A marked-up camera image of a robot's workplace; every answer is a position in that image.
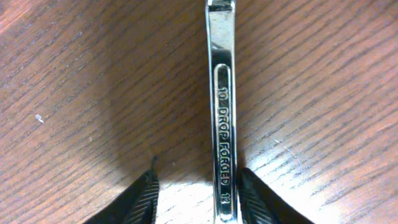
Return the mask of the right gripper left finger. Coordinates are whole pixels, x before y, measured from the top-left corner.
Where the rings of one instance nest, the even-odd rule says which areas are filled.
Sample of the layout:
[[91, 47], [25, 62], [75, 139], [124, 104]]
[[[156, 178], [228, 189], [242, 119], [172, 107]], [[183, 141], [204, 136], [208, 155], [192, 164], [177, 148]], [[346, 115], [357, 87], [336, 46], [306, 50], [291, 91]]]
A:
[[155, 224], [159, 199], [156, 161], [157, 157], [153, 157], [150, 169], [85, 224]]

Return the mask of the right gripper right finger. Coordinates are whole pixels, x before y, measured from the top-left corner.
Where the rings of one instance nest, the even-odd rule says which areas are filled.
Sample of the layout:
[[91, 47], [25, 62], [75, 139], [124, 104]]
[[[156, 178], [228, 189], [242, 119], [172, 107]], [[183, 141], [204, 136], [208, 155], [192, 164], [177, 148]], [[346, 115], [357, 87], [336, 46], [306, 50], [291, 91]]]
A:
[[239, 171], [238, 194], [245, 224], [313, 224], [247, 167]]

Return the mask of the silver combination wrench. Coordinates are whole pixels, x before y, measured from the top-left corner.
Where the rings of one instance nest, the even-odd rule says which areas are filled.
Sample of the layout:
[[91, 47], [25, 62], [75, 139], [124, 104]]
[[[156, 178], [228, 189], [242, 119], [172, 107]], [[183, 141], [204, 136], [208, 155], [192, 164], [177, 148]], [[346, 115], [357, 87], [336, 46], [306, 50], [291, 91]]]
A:
[[238, 222], [235, 15], [234, 0], [206, 1], [215, 223]]

